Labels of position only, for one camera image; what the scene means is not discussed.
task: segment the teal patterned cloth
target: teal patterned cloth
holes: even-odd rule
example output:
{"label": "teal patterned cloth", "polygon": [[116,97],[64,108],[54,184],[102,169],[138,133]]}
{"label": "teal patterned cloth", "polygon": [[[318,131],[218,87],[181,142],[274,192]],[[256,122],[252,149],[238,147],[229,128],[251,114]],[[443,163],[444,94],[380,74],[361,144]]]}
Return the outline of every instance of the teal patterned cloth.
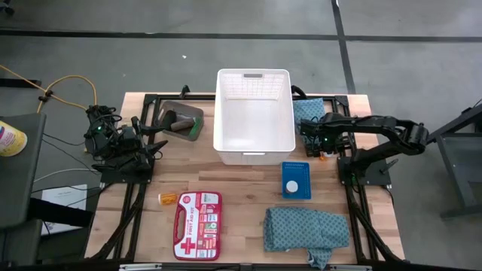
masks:
{"label": "teal patterned cloth", "polygon": [[[293,115],[294,128],[296,133],[300,134],[301,119],[312,120],[319,122],[325,116],[325,106],[323,105],[323,98],[319,99],[304,99],[293,101]],[[306,136],[303,137],[305,144],[312,143]],[[319,139],[314,140],[315,144],[319,143]]]}
{"label": "teal patterned cloth", "polygon": [[349,230],[342,215],[299,207],[275,207],[264,217],[264,250],[307,248],[308,263],[323,269],[333,248],[349,245]]}

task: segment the small orange object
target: small orange object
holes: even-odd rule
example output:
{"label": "small orange object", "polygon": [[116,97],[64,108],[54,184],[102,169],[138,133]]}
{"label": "small orange object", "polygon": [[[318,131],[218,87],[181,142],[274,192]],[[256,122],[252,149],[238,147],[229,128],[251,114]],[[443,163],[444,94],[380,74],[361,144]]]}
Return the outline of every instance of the small orange object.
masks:
{"label": "small orange object", "polygon": [[160,205],[169,205],[175,203],[178,196],[175,193],[164,193],[157,195]]}

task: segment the blue box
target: blue box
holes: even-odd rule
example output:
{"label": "blue box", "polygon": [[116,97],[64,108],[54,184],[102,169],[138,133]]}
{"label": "blue box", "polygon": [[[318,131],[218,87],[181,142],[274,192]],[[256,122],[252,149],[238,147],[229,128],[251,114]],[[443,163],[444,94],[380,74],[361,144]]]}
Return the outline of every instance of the blue box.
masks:
{"label": "blue box", "polygon": [[[311,199],[310,165],[306,162],[283,162],[281,164],[282,195],[284,199]],[[286,192],[286,183],[296,181],[298,190]]]}

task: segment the white plastic basket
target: white plastic basket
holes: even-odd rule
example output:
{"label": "white plastic basket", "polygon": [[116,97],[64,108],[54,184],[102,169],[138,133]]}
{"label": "white plastic basket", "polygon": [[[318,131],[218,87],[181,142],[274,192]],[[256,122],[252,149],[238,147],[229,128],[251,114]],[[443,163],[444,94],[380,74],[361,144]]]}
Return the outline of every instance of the white plastic basket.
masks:
{"label": "white plastic basket", "polygon": [[213,142],[227,165],[277,165],[286,160],[295,147],[288,71],[220,70]]}

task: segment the wooden table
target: wooden table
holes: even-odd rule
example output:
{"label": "wooden table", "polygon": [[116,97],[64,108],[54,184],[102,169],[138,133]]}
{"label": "wooden table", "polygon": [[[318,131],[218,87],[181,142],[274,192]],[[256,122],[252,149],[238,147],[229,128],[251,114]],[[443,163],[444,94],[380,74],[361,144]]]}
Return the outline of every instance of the wooden table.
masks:
{"label": "wooden table", "polygon": [[[141,116],[146,93],[126,93],[120,115],[130,124],[132,116]],[[371,114],[366,95],[348,95],[352,115]],[[136,262],[176,262],[172,252],[175,205],[160,206],[159,193],[217,191],[223,196],[221,255],[218,263],[306,263],[305,249],[290,252],[264,252],[262,224],[265,211],[273,206],[303,206],[348,216],[346,194],[338,180],[336,158],[321,161],[308,158],[300,138],[289,160],[310,163],[312,199],[288,201],[281,197],[279,166],[226,166],[212,146],[214,101],[189,101],[186,104],[204,110],[204,127],[195,142],[158,133],[156,142],[168,139],[162,148],[163,159],[156,162],[152,182],[148,185],[139,228]],[[331,111],[329,103],[325,110]],[[378,145],[377,137],[355,134],[359,148]],[[95,254],[108,240],[119,223],[124,202],[125,184],[114,184],[102,193],[96,210],[86,257]],[[388,193],[381,187],[366,187],[374,228],[400,258],[404,258],[397,221]],[[362,246],[368,255],[365,232],[360,224]],[[130,239],[130,228],[124,239],[124,251]],[[348,248],[335,249],[329,263],[355,263],[351,240]]]}

